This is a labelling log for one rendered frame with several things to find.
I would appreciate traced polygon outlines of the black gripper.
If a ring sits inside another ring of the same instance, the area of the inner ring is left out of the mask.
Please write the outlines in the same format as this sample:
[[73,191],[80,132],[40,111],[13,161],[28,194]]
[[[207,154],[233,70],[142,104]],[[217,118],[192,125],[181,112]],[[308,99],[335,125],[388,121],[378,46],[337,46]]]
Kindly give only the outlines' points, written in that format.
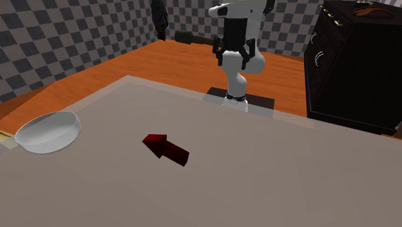
[[242,69],[255,56],[255,38],[246,40],[247,18],[225,18],[224,36],[215,36],[213,39],[213,53],[218,59],[218,66],[223,64],[223,54],[228,51],[239,52],[242,56]]

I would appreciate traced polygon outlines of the dark robot stand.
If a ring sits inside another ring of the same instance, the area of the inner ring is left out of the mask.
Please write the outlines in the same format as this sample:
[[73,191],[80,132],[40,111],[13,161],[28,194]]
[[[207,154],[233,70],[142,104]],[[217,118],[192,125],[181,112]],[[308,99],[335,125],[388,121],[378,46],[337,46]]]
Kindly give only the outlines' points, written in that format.
[[[210,87],[202,100],[209,103],[223,105],[226,93],[227,90]],[[246,100],[248,102],[247,107],[250,114],[261,115],[269,118],[273,117],[274,99],[246,94]]]

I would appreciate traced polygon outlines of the white round bowl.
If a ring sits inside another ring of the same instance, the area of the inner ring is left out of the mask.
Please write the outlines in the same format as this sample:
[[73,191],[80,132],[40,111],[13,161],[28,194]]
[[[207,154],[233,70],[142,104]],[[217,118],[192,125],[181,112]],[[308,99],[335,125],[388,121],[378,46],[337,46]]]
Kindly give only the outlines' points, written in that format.
[[18,145],[35,154],[57,152],[69,146],[81,132],[81,122],[70,111],[51,112],[24,124],[14,136]]

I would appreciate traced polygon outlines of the dark red arrow-shaped block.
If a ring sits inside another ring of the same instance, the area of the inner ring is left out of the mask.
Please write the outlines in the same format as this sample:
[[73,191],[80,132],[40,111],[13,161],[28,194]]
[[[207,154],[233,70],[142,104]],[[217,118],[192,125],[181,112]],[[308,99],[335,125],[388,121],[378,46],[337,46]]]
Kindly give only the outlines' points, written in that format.
[[189,152],[185,149],[169,142],[167,135],[148,134],[142,142],[158,157],[162,156],[185,166],[189,158]]

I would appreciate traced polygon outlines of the black cabinet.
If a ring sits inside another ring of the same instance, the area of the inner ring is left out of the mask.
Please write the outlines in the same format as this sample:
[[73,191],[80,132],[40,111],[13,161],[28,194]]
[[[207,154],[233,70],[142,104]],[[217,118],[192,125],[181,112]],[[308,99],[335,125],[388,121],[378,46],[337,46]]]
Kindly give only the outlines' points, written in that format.
[[307,117],[376,134],[402,123],[402,7],[324,0],[304,53]]

